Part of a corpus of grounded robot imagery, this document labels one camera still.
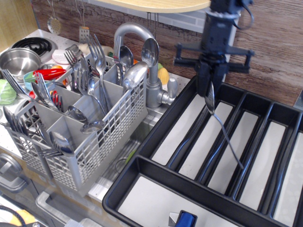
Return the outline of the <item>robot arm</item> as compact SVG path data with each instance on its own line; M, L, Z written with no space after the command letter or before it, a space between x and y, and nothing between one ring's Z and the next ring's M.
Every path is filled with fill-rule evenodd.
M252 4L251 0L213 0L206 13L202 39L198 43L176 45L174 64L196 71L197 93L205 97L210 86L218 91L229 72L248 73L252 50L229 45L235 20Z

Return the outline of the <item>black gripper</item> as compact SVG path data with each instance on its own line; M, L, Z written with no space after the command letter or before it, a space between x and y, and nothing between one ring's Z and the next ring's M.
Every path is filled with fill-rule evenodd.
M214 94L218 92L227 71L249 73L250 59L254 52L229 45L232 28L237 26L235 20L239 17L239 13L207 13L201 41L176 45L177 53L174 59L176 66L194 67L197 64L196 89L200 96L206 96L208 90L209 65L218 64L214 67L212 78ZM198 52L200 57L198 59L184 58L181 56L182 50ZM243 55L246 56L246 60L243 64L229 63L226 62L226 55Z

